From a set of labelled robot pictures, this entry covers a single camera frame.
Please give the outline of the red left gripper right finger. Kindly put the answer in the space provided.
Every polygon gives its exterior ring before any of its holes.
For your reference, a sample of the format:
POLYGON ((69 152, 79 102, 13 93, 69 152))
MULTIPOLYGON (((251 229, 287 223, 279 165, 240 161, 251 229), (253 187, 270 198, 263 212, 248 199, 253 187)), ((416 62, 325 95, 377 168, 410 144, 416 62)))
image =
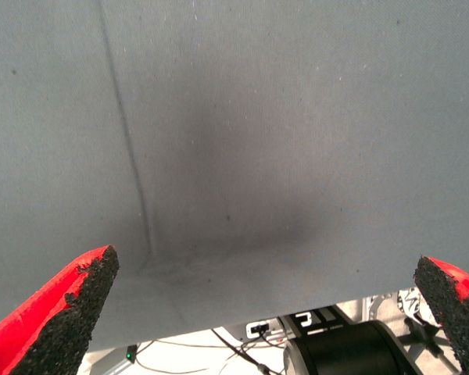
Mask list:
POLYGON ((442 327, 463 374, 469 374, 469 273, 440 259, 422 256, 414 281, 442 327))

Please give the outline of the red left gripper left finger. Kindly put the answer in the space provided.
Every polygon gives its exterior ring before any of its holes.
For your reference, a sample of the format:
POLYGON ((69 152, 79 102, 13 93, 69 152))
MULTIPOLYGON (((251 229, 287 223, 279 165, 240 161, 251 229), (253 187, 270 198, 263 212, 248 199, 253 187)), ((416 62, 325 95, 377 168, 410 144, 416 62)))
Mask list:
POLYGON ((75 374, 118 273, 111 245, 93 249, 0 321, 0 374, 75 374))

